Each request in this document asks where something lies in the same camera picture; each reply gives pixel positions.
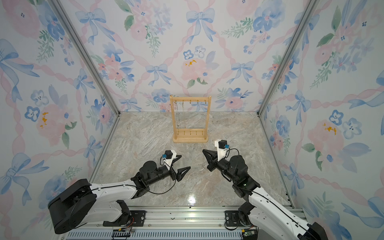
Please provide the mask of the wooden jewelry display stand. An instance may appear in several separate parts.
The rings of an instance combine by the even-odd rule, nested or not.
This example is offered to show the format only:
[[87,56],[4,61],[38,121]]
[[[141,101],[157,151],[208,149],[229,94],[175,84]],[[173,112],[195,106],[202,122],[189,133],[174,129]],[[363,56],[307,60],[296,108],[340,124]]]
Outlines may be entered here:
[[[173,123],[173,141],[174,143],[207,143],[209,140],[208,126],[210,119],[212,97],[173,97],[170,96],[172,123]],[[177,113],[184,114],[185,103],[190,105],[201,104],[207,106],[206,120],[203,128],[187,128],[187,125],[182,127],[180,119],[177,119]]]

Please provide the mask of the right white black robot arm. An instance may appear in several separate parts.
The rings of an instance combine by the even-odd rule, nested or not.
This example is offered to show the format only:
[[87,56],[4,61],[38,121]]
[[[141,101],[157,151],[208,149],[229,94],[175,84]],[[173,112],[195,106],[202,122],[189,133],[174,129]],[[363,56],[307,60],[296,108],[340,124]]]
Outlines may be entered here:
[[234,192],[246,202],[239,207],[239,217],[246,225],[261,228],[276,240],[327,240],[325,229],[318,223],[310,224],[275,201],[248,174],[248,166],[241,155],[226,159],[226,150],[202,150],[209,171],[219,170],[233,183]]

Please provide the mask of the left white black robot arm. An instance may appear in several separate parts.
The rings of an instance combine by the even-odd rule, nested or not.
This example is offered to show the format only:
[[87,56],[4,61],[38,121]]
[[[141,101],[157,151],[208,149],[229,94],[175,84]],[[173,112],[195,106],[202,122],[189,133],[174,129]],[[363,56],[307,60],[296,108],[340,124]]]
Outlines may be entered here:
[[174,170],[173,164],[181,158],[173,154],[161,157],[163,165],[147,161],[134,177],[112,184],[91,184],[80,179],[57,195],[48,204],[54,232],[67,233],[82,225],[103,222],[107,227],[128,224],[132,214],[127,201],[150,193],[150,185],[167,177],[180,182],[190,167]]

